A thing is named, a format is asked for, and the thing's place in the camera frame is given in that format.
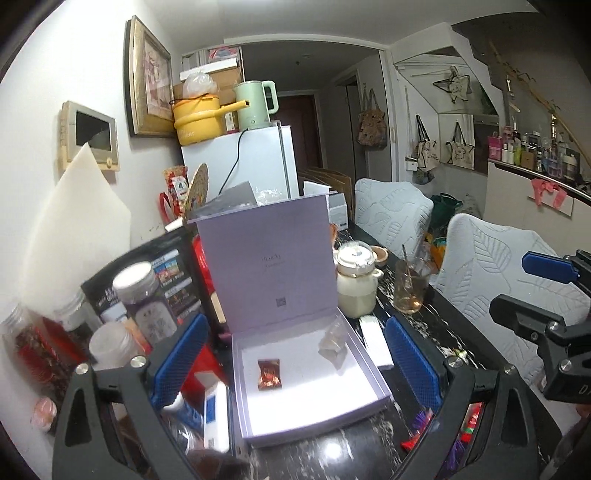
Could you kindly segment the dark red candy packet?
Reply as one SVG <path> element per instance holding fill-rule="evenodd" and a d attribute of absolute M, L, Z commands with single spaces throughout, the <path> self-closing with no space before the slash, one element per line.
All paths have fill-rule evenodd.
<path fill-rule="evenodd" d="M 259 387 L 259 390 L 263 391 L 280 388 L 280 360 L 262 359 L 259 360 L 257 364 L 259 364 L 259 381 L 257 381 L 257 387 Z"/>

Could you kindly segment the wall intercom panel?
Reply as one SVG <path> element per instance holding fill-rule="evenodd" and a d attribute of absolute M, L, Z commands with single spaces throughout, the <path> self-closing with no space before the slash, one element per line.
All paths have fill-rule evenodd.
<path fill-rule="evenodd" d="M 58 168 L 65 171 L 84 145 L 101 170 L 120 170 L 115 119 L 66 101 L 59 113 Z"/>

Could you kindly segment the light blue leaf cushion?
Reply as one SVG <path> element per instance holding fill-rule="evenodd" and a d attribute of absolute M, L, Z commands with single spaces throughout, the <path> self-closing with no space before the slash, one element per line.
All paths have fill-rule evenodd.
<path fill-rule="evenodd" d="M 556 254 L 534 231 L 457 214 L 448 225 L 446 253 L 434 288 L 532 385 L 543 370 L 537 347 L 496 324 L 489 314 L 491 301 L 505 294 L 555 313 L 567 325 L 575 325 L 586 320 L 590 299 L 572 284 L 525 273 L 522 257 L 529 251 Z"/>
<path fill-rule="evenodd" d="M 418 252 L 434 203 L 410 182 L 356 181 L 355 224 L 399 258 Z"/>

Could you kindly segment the blue white cardboard box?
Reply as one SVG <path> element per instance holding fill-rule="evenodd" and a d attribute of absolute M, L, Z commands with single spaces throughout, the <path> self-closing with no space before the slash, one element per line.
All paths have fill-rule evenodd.
<path fill-rule="evenodd" d="M 194 379 L 204 387 L 199 408 L 188 401 L 188 395 L 179 392 L 179 415 L 196 434 L 201 445 L 221 453 L 230 451 L 228 415 L 228 386 L 214 372 L 194 374 Z"/>

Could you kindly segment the glass cup with spoon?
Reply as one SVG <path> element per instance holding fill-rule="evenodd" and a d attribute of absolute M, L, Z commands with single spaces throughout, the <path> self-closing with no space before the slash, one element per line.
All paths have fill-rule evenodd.
<path fill-rule="evenodd" d="M 404 314 L 421 310 L 432 275 L 431 264 L 422 258 L 411 259 L 403 246 L 403 257 L 394 273 L 394 307 Z"/>

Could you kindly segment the red plastic container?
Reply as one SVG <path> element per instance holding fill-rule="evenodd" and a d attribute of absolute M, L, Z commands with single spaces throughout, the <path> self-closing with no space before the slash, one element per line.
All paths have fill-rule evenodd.
<path fill-rule="evenodd" d="M 205 344 L 189 369 L 180 392 L 192 407 L 200 408 L 204 402 L 205 390 L 217 382 L 228 385 L 228 377 L 224 374 L 211 346 Z"/>

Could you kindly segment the orange label plastic jar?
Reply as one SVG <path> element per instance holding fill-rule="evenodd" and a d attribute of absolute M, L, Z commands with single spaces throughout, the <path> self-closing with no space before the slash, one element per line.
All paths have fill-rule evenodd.
<path fill-rule="evenodd" d="M 97 370 L 125 366 L 137 355 L 147 355 L 151 345 L 131 320 L 108 322 L 98 328 L 89 342 Z"/>

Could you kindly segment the green electric kettle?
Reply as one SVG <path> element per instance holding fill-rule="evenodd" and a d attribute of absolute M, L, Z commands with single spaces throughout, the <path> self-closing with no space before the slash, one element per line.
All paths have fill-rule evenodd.
<path fill-rule="evenodd" d="M 276 94 L 276 83 L 272 80 L 245 81 L 233 88 L 237 101 L 246 101 L 247 107 L 238 110 L 239 129 L 254 130 L 270 127 L 270 117 L 279 109 L 279 98 Z"/>

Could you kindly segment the dark label plastic jar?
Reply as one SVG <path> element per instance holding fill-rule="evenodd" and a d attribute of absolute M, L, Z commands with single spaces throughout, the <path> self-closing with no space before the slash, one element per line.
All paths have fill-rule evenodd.
<path fill-rule="evenodd" d="M 114 277 L 112 287 L 151 346 L 177 331 L 177 317 L 164 297 L 150 262 L 125 267 Z"/>

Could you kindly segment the small clear plastic bag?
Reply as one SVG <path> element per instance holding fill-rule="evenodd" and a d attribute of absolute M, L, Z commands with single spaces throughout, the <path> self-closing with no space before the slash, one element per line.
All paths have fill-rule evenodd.
<path fill-rule="evenodd" d="M 325 330 L 324 337 L 318 343 L 318 354 L 328 360 L 335 370 L 341 369 L 345 364 L 348 356 L 348 346 L 346 346 L 348 338 L 346 327 L 341 321 L 336 320 Z"/>

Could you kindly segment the purple tassel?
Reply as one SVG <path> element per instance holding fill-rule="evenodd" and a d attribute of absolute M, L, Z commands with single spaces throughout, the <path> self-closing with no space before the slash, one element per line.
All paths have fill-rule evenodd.
<path fill-rule="evenodd" d="M 417 429 L 414 449 L 409 453 L 407 473 L 417 479 L 452 479 L 460 469 L 465 449 L 460 447 L 463 410 L 449 412 L 447 406 L 428 415 L 419 413 L 423 429 Z"/>

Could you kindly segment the framed wall picture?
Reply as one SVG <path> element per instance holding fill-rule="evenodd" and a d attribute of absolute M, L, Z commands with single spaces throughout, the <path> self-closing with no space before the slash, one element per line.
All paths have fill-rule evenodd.
<path fill-rule="evenodd" d="M 173 137 L 171 56 L 137 16 L 126 22 L 123 75 L 129 135 Z"/>

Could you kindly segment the cream ceramic lidded pot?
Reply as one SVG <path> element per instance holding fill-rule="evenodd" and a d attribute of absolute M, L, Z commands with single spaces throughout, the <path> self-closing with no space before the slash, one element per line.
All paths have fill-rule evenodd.
<path fill-rule="evenodd" d="M 369 315 L 377 303 L 383 272 L 378 256 L 365 242 L 349 241 L 334 252 L 339 310 L 348 318 Z"/>

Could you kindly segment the red cartoon snack packet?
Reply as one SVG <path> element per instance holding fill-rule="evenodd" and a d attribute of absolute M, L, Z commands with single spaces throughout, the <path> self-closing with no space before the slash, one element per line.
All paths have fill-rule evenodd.
<path fill-rule="evenodd" d="M 451 449 L 451 455 L 455 458 L 459 458 L 463 454 L 466 447 L 472 440 L 483 407 L 483 402 L 472 403 L 469 405 L 464 417 L 464 421 L 460 428 L 460 433 L 458 434 Z M 434 412 L 431 409 L 422 410 L 415 416 L 415 419 L 412 423 L 413 434 L 409 439 L 401 443 L 401 448 L 405 452 L 410 452 L 417 445 L 421 435 L 427 429 L 427 426 L 433 418 Z"/>

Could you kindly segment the far light blue leaf cushion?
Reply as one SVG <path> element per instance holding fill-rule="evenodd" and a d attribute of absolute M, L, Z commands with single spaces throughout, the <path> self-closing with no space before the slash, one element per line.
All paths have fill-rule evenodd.
<path fill-rule="evenodd" d="M 356 181 L 355 224 L 399 258 L 418 252 L 434 203 L 410 182 Z"/>

